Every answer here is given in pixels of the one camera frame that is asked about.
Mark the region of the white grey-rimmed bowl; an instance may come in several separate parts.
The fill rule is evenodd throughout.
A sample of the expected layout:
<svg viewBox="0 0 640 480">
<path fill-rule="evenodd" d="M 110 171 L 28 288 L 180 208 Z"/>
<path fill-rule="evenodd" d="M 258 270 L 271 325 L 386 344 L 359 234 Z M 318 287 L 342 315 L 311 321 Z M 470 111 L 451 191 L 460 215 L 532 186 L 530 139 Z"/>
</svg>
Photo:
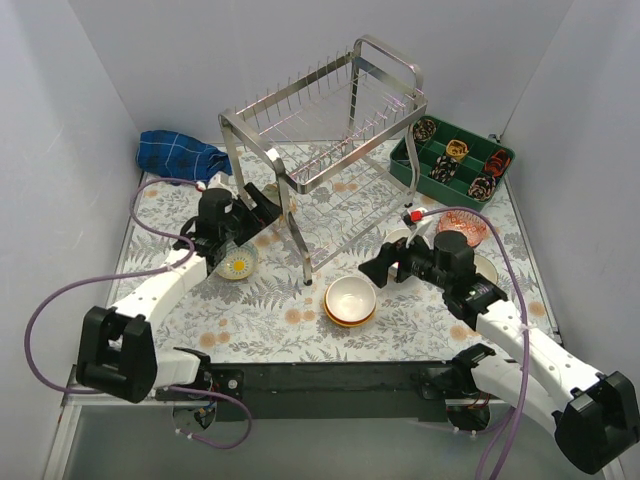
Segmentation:
<svg viewBox="0 0 640 480">
<path fill-rule="evenodd" d="M 405 245 L 410 234 L 411 231 L 408 228 L 398 228 L 388 233 L 384 238 L 384 242 L 390 244 L 400 243 L 402 245 Z"/>
</svg>

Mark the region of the yellow sun patterned bowl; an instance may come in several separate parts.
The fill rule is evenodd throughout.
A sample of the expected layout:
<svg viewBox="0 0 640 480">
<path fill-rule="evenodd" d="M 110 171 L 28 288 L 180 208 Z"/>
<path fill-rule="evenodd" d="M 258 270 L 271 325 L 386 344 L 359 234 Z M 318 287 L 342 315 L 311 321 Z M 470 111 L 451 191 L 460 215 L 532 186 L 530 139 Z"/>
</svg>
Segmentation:
<svg viewBox="0 0 640 480">
<path fill-rule="evenodd" d="M 246 242 L 241 246 L 230 242 L 225 257 L 214 272 L 226 280 L 243 280 L 256 271 L 258 263 L 259 252 L 252 242 Z"/>
</svg>

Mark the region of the orange and white bowl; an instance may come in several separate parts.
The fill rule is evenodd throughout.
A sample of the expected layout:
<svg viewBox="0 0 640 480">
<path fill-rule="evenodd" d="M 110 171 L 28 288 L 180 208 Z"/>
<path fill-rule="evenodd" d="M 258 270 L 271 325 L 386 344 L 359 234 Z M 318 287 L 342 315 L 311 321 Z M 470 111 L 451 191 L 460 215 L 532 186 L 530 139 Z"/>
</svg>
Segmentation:
<svg viewBox="0 0 640 480">
<path fill-rule="evenodd" d="M 377 306 L 374 288 L 367 280 L 357 276 L 335 280 L 327 287 L 325 296 L 331 312 L 347 321 L 363 319 Z"/>
</svg>

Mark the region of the red patterned bowl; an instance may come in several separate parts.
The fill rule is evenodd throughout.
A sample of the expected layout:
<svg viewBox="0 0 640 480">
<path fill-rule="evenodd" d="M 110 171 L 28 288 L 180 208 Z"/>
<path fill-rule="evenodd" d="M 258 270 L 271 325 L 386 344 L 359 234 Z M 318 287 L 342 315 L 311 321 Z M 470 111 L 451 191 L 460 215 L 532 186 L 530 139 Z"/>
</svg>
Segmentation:
<svg viewBox="0 0 640 480">
<path fill-rule="evenodd" d="M 465 235 L 470 247 L 476 248 L 487 238 L 489 229 L 487 224 L 477 215 L 460 209 L 454 209 L 442 214 L 437 225 L 438 233 L 456 231 Z"/>
</svg>

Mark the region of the dark teal bowl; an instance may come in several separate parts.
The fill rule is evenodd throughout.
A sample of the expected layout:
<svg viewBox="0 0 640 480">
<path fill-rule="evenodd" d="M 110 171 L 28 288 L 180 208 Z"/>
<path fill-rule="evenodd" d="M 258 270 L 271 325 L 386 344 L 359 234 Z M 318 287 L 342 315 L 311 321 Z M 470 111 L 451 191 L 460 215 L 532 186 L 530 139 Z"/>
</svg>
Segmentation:
<svg viewBox="0 0 640 480">
<path fill-rule="evenodd" d="M 498 284 L 498 272 L 493 263 L 482 255 L 474 257 L 476 272 L 484 276 L 493 284 Z"/>
</svg>

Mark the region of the cream floral bowl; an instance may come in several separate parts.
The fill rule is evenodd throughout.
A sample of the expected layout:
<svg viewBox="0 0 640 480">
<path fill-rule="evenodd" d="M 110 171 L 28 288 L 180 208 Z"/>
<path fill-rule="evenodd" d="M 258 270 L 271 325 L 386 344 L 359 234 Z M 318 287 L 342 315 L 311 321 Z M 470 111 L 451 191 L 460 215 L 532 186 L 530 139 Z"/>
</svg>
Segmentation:
<svg viewBox="0 0 640 480">
<path fill-rule="evenodd" d="M 269 201 L 281 206 L 279 186 L 276 183 L 267 184 L 263 188 L 262 193 Z M 289 195 L 289 210 L 293 213 L 297 210 L 296 198 L 292 194 Z"/>
</svg>

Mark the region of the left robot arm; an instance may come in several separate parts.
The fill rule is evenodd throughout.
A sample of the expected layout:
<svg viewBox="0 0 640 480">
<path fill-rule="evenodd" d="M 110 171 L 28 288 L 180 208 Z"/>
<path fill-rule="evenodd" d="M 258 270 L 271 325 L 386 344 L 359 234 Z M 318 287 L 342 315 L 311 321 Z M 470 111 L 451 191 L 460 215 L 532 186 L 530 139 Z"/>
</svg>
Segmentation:
<svg viewBox="0 0 640 480">
<path fill-rule="evenodd" d="M 281 206 L 254 184 L 244 189 L 251 205 L 226 187 L 204 189 L 196 215 L 183 224 L 160 273 L 112 306 L 85 314 L 76 362 L 79 384 L 131 403 L 173 385 L 193 400 L 211 392 L 209 357 L 188 348 L 160 349 L 154 335 L 182 298 L 217 268 L 229 245 L 244 245 L 281 216 Z"/>
</svg>

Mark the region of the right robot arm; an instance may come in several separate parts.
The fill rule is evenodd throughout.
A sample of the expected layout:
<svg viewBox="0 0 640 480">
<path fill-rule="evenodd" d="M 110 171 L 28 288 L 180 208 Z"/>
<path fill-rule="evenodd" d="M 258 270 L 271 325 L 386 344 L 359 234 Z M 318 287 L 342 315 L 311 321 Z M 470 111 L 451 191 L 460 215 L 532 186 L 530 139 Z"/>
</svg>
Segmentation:
<svg viewBox="0 0 640 480">
<path fill-rule="evenodd" d="M 509 403 L 550 433 L 579 470 L 595 474 L 639 441 L 639 407 L 632 382 L 582 362 L 539 328 L 523 322 L 506 293 L 477 272 L 474 251 L 454 231 L 385 243 L 359 266 L 377 287 L 415 277 L 441 288 L 448 311 L 507 353 L 478 344 L 453 359 L 454 389 L 464 397 L 481 391 Z"/>
</svg>

